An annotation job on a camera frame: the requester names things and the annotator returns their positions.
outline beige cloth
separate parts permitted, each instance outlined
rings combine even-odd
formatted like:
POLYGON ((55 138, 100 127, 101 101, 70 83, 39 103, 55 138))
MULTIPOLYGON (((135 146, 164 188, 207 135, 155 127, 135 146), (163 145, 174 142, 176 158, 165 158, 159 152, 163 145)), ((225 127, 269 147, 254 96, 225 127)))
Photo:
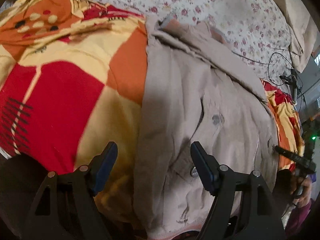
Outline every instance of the beige cloth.
POLYGON ((274 0, 283 12, 291 34, 289 51, 293 67, 305 69, 316 42, 318 28, 301 0, 274 0))
MULTIPOLYGON (((149 239, 200 230, 213 197, 190 176, 190 145, 234 171, 260 170, 273 188, 275 122, 263 86, 205 23, 148 17, 148 70, 134 168, 134 210, 149 239)), ((236 194, 233 213, 239 207, 236 194)))

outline zipper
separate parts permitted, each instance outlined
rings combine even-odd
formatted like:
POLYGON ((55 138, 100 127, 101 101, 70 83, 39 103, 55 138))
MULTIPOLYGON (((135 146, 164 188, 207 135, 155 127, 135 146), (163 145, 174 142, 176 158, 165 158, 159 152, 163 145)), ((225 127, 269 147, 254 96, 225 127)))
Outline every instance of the zipper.
POLYGON ((254 168, 255 168, 255 161, 256 161, 256 155, 257 155, 257 152, 258 152, 258 146, 259 146, 259 134, 258 134, 258 138, 257 138, 256 152, 254 154, 253 161, 252 161, 252 170, 254 170, 254 168))

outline orange fabric patch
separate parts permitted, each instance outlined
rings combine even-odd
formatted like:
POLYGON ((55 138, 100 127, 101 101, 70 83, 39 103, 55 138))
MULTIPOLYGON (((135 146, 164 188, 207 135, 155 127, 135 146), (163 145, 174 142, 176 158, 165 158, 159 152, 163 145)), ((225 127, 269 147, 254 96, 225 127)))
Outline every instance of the orange fabric patch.
POLYGON ((106 84, 140 106, 147 75, 147 41, 145 28, 133 31, 111 59, 106 84))
POLYGON ((35 39, 56 34, 78 20, 70 0, 41 0, 0 28, 0 44, 18 61, 35 39))

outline purple sleeve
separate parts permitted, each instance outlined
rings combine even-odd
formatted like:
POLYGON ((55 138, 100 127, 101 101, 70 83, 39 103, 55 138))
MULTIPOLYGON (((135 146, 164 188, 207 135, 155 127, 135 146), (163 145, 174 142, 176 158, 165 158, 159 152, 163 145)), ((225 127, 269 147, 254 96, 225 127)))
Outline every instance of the purple sleeve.
POLYGON ((295 208, 294 210, 292 210, 287 226, 285 228, 285 234, 287 235, 287 237, 292 236, 299 232, 301 224, 309 214, 310 207, 311 207, 311 200, 304 207, 295 208))

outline white floral fabric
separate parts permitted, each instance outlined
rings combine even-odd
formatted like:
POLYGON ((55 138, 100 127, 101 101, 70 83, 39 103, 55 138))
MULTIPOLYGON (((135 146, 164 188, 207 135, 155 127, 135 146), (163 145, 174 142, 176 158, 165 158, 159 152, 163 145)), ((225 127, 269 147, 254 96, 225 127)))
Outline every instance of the white floral fabric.
MULTIPOLYGON (((95 0, 121 8, 160 16, 172 13, 181 23, 208 20, 224 33, 233 52, 256 74, 268 80, 267 67, 273 52, 289 61, 290 32, 286 20, 273 0, 95 0)), ((273 55, 269 74, 276 84, 279 75, 290 72, 290 64, 273 55)))

